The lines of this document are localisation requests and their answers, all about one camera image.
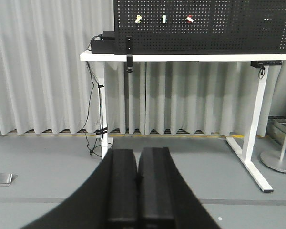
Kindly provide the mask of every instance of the gray floor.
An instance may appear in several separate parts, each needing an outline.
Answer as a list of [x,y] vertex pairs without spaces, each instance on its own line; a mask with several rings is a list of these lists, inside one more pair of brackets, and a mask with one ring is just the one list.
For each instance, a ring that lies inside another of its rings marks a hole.
[[[221,138],[117,137],[114,148],[168,146],[189,187],[224,229],[286,229],[286,175],[262,165],[258,154],[279,149],[257,139],[253,162],[274,188],[264,194]],[[17,229],[49,211],[90,175],[100,162],[84,137],[0,137],[0,172],[18,177],[0,187],[0,229]]]

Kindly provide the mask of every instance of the black cable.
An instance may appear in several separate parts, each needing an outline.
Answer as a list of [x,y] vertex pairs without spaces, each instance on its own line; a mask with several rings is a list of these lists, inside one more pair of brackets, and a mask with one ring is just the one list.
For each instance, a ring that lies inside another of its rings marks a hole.
[[[103,34],[99,34],[99,35],[96,35],[92,38],[92,40],[94,41],[96,38],[100,38],[101,40],[103,40]],[[91,49],[89,49],[89,46],[91,45],[91,42],[89,43],[88,47],[86,48],[86,50],[89,50],[91,51]]]
[[262,66],[258,72],[258,78],[262,79],[264,77],[264,75],[265,75],[265,67]]
[[[92,71],[92,69],[91,69],[91,67],[90,67],[90,65],[89,65],[89,62],[86,62],[86,66],[87,66],[87,69],[88,69],[88,71],[89,71],[90,80],[91,80],[91,83],[93,84],[93,87],[92,87],[92,89],[91,89],[91,91],[90,91],[87,118],[86,118],[86,121],[85,121],[85,124],[84,124],[82,130],[83,130],[83,132],[84,132],[84,134],[85,134],[85,137],[86,137],[87,148],[88,148],[88,150],[89,150],[90,155],[96,154],[97,156],[102,157],[102,156],[100,156],[100,155],[98,155],[97,153],[94,152],[95,148],[97,148],[97,147],[100,146],[100,145],[99,145],[99,146],[95,146],[95,145],[96,145],[96,141],[97,141],[97,139],[99,139],[99,138],[96,138],[96,139],[95,139],[93,148],[90,148],[90,142],[89,142],[88,137],[87,137],[87,134],[86,134],[87,131],[84,129],[85,126],[86,126],[86,124],[87,124],[87,122],[88,122],[88,118],[89,118],[91,97],[92,97],[92,92],[93,92],[93,89],[94,89],[94,82],[93,82],[93,81],[95,81],[95,82],[97,83],[98,89],[99,89],[99,103],[100,103],[100,117],[99,117],[99,120],[100,120],[101,129],[104,129],[104,127],[103,127],[102,95],[101,95],[100,84],[99,84],[99,81],[97,80],[97,77],[96,77],[95,73]],[[101,138],[99,139],[99,141],[101,142],[102,140],[103,140],[103,134],[102,134]]]

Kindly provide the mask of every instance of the white desk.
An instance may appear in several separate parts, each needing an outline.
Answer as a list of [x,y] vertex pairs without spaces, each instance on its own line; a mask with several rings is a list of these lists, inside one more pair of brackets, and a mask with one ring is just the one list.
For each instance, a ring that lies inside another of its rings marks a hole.
[[[125,55],[113,55],[113,54],[92,54],[91,51],[84,51],[80,55],[81,61],[96,62],[95,73],[98,76],[100,84],[104,85],[104,62],[126,62]],[[286,54],[246,54],[246,55],[134,55],[133,62],[250,62],[250,61],[286,61]],[[255,167],[251,161],[252,151],[255,144],[257,126],[259,121],[259,116],[262,108],[262,101],[265,92],[265,86],[268,75],[268,66],[265,66],[265,74],[262,79],[256,78],[256,83],[258,88],[256,91],[255,100],[252,102],[254,110],[250,114],[250,126],[248,126],[245,137],[243,148],[231,137],[227,138],[227,142],[234,150],[236,155],[239,157],[241,162],[244,164],[246,169],[249,171],[253,179],[257,182],[263,192],[272,192],[273,188],[269,185],[263,175]],[[105,87],[101,89],[101,93],[104,97]],[[105,99],[102,100],[103,107],[103,124],[104,127],[107,127],[106,119],[106,103]],[[108,143],[112,143],[113,139],[108,139],[108,134],[104,135],[102,141],[102,156],[104,157],[108,150]]]

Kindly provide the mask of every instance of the black foam pad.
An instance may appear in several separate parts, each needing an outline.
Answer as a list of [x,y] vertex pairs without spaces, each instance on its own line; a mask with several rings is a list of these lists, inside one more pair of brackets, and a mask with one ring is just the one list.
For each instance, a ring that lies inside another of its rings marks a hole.
[[139,162],[144,229],[220,229],[179,173],[168,148],[145,148]]
[[108,201],[108,229],[137,228],[137,164],[133,151],[115,149]]
[[161,148],[143,150],[138,176],[141,228],[174,229],[170,185]]

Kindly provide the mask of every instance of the gray curtain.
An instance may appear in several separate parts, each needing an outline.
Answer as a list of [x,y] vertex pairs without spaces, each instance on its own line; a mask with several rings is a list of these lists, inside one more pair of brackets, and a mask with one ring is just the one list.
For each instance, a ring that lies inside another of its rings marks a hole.
[[[0,0],[0,134],[82,128],[92,85],[79,55],[103,30],[113,30],[112,0]],[[105,73],[109,130],[121,133],[243,134],[257,85],[257,70],[248,62],[136,63],[132,74],[113,62]],[[94,90],[90,133],[97,101]],[[270,67],[259,135],[269,111],[284,115],[285,104],[286,63]]]

